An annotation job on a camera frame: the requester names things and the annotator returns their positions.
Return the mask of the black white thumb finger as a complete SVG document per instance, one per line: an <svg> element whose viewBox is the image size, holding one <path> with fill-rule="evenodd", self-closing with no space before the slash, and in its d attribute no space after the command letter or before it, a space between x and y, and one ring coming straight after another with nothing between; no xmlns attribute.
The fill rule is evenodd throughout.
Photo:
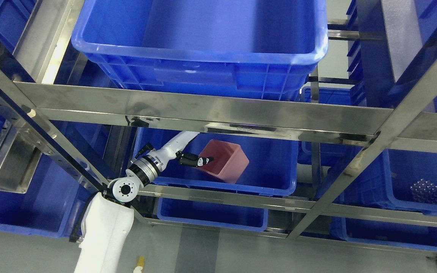
<svg viewBox="0 0 437 273"><path fill-rule="evenodd" d="M214 161L214 157L200 157L197 154L177 152L177 161L182 166L197 168L211 163Z"/></svg>

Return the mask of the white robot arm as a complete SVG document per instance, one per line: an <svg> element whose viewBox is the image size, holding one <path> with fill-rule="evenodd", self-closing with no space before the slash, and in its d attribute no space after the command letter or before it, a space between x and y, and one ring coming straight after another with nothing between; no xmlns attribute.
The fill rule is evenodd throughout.
<svg viewBox="0 0 437 273"><path fill-rule="evenodd" d="M156 180L172 160L184 166L201 167L213 157L185 153L185 147L198 132L182 131L160 149L150 143L131 161L125 175L110 181L107 188L94 193L84 206L69 240L79 242L76 273L114 273L123 246L135 219L131 203L146 185Z"/></svg>

